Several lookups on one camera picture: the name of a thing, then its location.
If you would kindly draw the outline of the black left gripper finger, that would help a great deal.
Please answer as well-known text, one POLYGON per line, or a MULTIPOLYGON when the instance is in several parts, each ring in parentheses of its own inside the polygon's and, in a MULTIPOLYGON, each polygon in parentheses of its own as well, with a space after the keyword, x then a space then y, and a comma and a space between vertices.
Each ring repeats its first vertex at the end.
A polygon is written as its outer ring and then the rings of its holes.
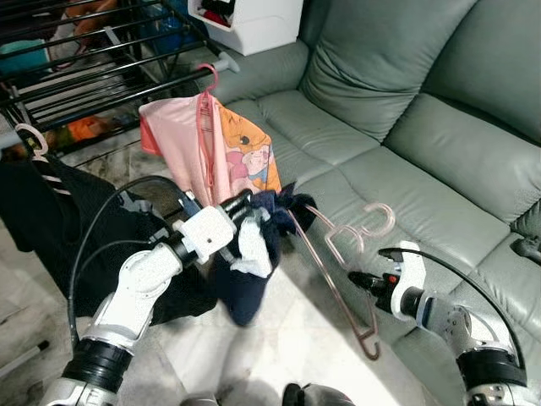
POLYGON ((246 217, 252 210, 252 196, 254 193, 250 189, 241 189, 241 192, 224 200, 219 205, 229 217, 246 217))

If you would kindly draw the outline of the pale pink plastic hanger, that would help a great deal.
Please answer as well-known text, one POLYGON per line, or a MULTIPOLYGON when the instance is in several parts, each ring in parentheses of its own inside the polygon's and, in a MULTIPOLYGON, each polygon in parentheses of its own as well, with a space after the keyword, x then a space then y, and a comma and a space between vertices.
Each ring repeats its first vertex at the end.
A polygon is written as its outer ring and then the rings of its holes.
POLYGON ((327 232, 322 239, 340 267, 353 268, 358 266, 360 255, 366 251, 366 239, 386 236, 396 225, 394 210, 383 202, 370 202, 370 204, 363 206, 362 213, 379 213, 383 222, 376 228, 368 228, 363 225, 354 227, 354 225, 346 223, 333 223, 329 217, 320 214, 321 220, 327 227, 327 232))

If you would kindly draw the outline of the navy garment with white patch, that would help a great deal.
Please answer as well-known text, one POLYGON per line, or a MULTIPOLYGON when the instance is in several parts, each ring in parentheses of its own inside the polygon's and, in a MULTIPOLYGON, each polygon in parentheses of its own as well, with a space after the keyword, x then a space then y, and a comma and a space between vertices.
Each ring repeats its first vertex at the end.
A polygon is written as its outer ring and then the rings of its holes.
POLYGON ((260 308, 266 285, 281 263, 281 240, 286 233, 308 231, 314 221, 314 198, 294 192, 293 183, 279 192, 263 190, 252 197, 254 213, 244 221, 240 251, 214 256, 211 282, 233 324, 246 327, 260 308))

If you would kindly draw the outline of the pink cartoon print shirt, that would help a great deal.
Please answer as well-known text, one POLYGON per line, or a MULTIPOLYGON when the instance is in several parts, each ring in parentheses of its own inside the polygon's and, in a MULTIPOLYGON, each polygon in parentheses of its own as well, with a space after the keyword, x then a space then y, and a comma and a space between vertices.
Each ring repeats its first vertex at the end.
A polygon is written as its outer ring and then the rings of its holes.
POLYGON ((229 111, 215 97, 214 200, 205 185, 204 155, 196 127, 197 97, 162 98, 139 108, 140 146, 163 157, 183 192, 192 192, 202 206, 217 206, 241 189, 259 193, 281 190, 273 140, 262 129, 229 111))

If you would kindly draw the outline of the grey robot right leg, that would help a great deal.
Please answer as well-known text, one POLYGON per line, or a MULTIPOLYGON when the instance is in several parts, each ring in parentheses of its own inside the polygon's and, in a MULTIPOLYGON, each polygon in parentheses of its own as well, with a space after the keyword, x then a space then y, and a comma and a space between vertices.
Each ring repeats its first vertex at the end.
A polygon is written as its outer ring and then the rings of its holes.
POLYGON ((289 383, 283 390, 281 406, 356 406, 356 404, 348 395, 333 387, 314 383, 302 387, 301 384, 289 383))

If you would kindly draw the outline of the black metal drying rack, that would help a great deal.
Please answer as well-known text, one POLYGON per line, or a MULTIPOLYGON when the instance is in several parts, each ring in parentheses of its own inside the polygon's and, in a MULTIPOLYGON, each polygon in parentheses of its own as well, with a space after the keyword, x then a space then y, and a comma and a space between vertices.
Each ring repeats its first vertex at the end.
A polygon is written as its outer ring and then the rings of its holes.
POLYGON ((201 64, 238 69, 179 0, 0 0, 0 44, 31 39, 44 43, 22 52, 50 62, 0 76, 0 157, 28 156, 17 123, 44 136, 92 115, 116 124, 94 145, 138 127, 140 105, 193 92, 201 64))

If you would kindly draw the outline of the grey green leather sofa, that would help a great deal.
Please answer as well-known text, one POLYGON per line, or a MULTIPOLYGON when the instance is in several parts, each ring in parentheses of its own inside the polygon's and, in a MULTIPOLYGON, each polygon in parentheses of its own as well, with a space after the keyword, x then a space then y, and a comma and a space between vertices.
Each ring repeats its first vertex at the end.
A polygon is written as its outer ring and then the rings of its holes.
MULTIPOLYGON (((540 233, 541 0, 306 0, 298 41, 238 57, 214 94, 273 140, 283 182, 336 223, 395 227, 470 275, 509 317, 527 387, 540 389, 541 267, 513 250, 540 233)), ((492 308, 434 263, 429 285, 492 308)))

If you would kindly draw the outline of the white storage box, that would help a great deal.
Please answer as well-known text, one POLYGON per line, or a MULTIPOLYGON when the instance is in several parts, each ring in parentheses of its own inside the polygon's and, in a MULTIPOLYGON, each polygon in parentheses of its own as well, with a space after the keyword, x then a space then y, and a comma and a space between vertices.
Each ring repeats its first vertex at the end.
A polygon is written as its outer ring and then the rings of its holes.
POLYGON ((249 55, 297 41, 303 0, 187 0, 209 38, 249 55))

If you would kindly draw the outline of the black garment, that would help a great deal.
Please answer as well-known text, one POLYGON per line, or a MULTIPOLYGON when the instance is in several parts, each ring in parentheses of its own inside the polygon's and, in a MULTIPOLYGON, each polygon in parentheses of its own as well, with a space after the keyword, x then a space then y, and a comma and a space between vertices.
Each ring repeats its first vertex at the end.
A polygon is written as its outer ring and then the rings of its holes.
MULTIPOLYGON (((51 161, 69 197, 55 193, 30 160, 0 162, 0 220, 17 248, 34 252, 62 293, 69 288, 71 264, 85 229, 98 206, 115 187, 103 178, 76 167, 51 161)), ((140 241, 152 240, 165 227, 154 214, 130 211, 113 200, 94 225, 86 244, 76 283, 76 315, 92 316, 106 295, 115 291, 118 271, 129 255, 140 250, 140 241)), ((212 310, 216 298, 196 268, 174 276, 152 311, 152 325, 198 316, 212 310)))

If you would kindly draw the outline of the teal cushion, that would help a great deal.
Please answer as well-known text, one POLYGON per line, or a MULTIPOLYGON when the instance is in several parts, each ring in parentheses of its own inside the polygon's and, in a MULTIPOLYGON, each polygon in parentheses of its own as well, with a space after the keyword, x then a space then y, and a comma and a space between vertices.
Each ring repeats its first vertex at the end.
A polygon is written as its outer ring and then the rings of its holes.
POLYGON ((19 71, 34 69, 39 65, 49 63, 50 57, 47 49, 22 52, 24 49, 31 49, 43 43, 42 39, 31 39, 0 44, 0 76, 19 73, 19 71))

